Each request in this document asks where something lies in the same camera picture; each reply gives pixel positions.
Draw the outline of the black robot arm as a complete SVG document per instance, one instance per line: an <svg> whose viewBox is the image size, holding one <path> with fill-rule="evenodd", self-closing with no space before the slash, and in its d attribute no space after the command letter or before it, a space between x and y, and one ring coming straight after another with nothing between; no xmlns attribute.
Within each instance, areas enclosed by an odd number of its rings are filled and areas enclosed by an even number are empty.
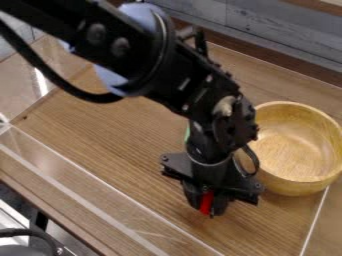
<svg viewBox="0 0 342 256"><path fill-rule="evenodd" d="M187 119L186 150L162 155L161 165L193 208L215 217L234 201L258 203L263 186L237 159L258 138L257 111L230 72L210 59L201 29L175 29L167 13L142 0L120 6L107 0L0 0L0 11L94 64L108 88L102 94L67 82L0 20L0 36L68 94L94 103L143 96Z"/></svg>

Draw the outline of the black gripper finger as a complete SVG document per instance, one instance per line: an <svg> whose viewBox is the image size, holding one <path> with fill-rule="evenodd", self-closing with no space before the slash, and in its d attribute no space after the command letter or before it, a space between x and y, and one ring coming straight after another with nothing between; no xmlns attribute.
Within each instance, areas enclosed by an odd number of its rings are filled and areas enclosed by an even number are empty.
<svg viewBox="0 0 342 256"><path fill-rule="evenodd" d="M199 210L202 203L202 190L191 183L183 182L183 192L190 206Z"/></svg>
<svg viewBox="0 0 342 256"><path fill-rule="evenodd" d="M230 196L226 193L217 193L214 195L211 216L222 216L230 205Z"/></svg>

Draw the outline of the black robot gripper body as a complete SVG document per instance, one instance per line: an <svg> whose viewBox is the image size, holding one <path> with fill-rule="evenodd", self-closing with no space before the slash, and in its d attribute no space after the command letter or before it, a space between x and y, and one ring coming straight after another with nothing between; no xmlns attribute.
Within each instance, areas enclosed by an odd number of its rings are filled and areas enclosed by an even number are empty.
<svg viewBox="0 0 342 256"><path fill-rule="evenodd" d="M263 185L257 176L249 173L233 156L223 161L207 164L197 161L187 153L169 153L161 157L162 174L175 180L194 184L202 195L207 191L226 193L230 201L239 200L258 204Z"/></svg>

